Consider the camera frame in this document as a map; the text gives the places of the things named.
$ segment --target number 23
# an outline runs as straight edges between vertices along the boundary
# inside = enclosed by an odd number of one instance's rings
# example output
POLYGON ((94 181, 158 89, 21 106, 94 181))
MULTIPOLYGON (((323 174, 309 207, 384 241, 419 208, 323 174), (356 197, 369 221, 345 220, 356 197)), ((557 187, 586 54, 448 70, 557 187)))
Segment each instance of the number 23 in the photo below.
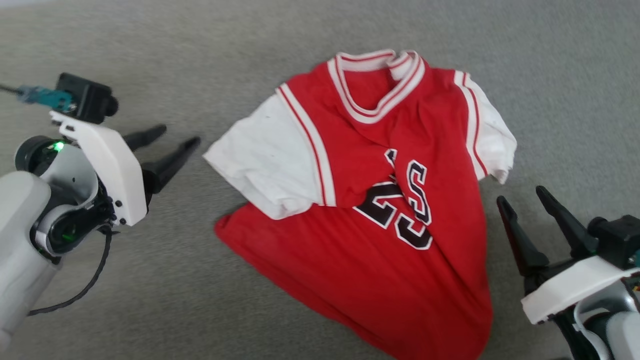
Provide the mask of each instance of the number 23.
MULTIPOLYGON (((394 222, 396 236, 418 250, 427 250, 433 240, 427 229, 431 224, 431 209, 424 190, 420 186, 424 185, 426 174, 425 166, 415 160, 409 162, 406 176, 411 193, 406 199, 413 208, 414 217, 422 223, 422 227, 416 231, 413 228, 416 221, 403 213, 400 213, 394 222)), ((395 182, 385 181, 370 188, 364 203, 354 209, 380 227, 387 229, 397 213, 397 207, 391 205, 387 199, 397 197, 404 197, 400 187, 395 182)))

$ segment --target cable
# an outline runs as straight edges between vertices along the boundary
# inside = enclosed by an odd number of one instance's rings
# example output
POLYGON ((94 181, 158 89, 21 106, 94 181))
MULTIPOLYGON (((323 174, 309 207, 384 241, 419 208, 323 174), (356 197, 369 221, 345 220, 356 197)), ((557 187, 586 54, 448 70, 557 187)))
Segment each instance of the cable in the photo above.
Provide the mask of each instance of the cable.
POLYGON ((0 90, 2 91, 6 91, 6 92, 11 92, 15 95, 22 95, 22 90, 16 89, 16 88, 12 88, 10 86, 6 86, 6 85, 2 85, 0 84, 0 90))
POLYGON ((43 307, 42 309, 31 310, 27 316, 45 314, 45 313, 50 313, 51 311, 62 309, 63 307, 67 307, 75 303, 76 301, 80 300, 83 296, 85 296, 89 292, 89 289, 91 289, 93 285, 95 285, 95 282, 98 281, 98 276, 100 276, 100 273, 102 272, 102 269, 104 268, 104 265, 107 262, 107 257, 109 256, 109 249, 111 248, 111 239, 113 237, 111 228, 104 227, 102 228, 102 230, 104 231, 104 235, 105 235, 104 251, 102 252, 102 259, 100 259, 100 263, 98 264, 98 268, 95 270, 95 274, 93 275, 89 283, 84 287, 84 289, 82 289, 82 291, 80 291, 78 295, 72 297, 71 299, 65 302, 61 302, 60 304, 49 306, 49 307, 43 307))

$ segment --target green led light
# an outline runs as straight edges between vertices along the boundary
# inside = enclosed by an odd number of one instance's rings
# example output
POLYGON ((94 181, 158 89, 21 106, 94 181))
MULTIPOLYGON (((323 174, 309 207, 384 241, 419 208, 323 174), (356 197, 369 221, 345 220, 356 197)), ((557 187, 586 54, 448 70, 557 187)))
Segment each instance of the green led light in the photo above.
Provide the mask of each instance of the green led light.
POLYGON ((65 143, 63 143, 63 142, 56 142, 55 144, 53 144, 53 149, 54 149, 56 152, 60 152, 64 146, 65 146, 65 143))

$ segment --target red jersey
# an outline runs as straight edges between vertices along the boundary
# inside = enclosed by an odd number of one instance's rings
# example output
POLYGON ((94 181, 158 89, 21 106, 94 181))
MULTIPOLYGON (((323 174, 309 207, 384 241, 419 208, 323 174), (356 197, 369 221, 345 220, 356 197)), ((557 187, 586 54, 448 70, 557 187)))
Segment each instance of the red jersey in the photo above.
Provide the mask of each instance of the red jersey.
POLYGON ((216 224, 258 271, 398 359, 474 359, 492 320, 477 181, 516 142, 467 74, 338 54, 205 158, 251 204, 216 224))

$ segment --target white casing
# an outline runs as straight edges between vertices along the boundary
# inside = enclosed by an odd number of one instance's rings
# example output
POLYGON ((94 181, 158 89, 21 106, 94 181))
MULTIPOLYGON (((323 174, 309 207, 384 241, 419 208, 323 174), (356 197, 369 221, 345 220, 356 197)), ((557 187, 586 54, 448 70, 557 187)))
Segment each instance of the white casing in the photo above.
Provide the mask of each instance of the white casing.
POLYGON ((41 248, 53 256, 62 256, 64 254, 56 253, 51 247, 49 230, 65 213, 92 206, 98 194, 98 177, 82 149, 65 146, 40 178, 56 189, 62 189, 77 202, 77 205, 64 204, 50 209, 38 222, 35 232, 35 241, 41 248))
POLYGON ((522 309, 533 324, 578 303, 616 281, 640 272, 640 268, 620 270, 600 256, 578 261, 521 300, 522 309))
POLYGON ((617 313, 607 326, 611 352, 616 360, 640 359, 640 313, 617 313))
POLYGON ((114 207, 118 220, 135 225, 147 215, 142 169, 122 135, 115 130, 70 118, 50 111, 51 118, 61 122, 60 134, 75 140, 91 163, 107 193, 122 206, 114 207))
POLYGON ((60 269, 29 240, 50 196, 49 185, 29 172, 0 177, 0 352, 60 269))

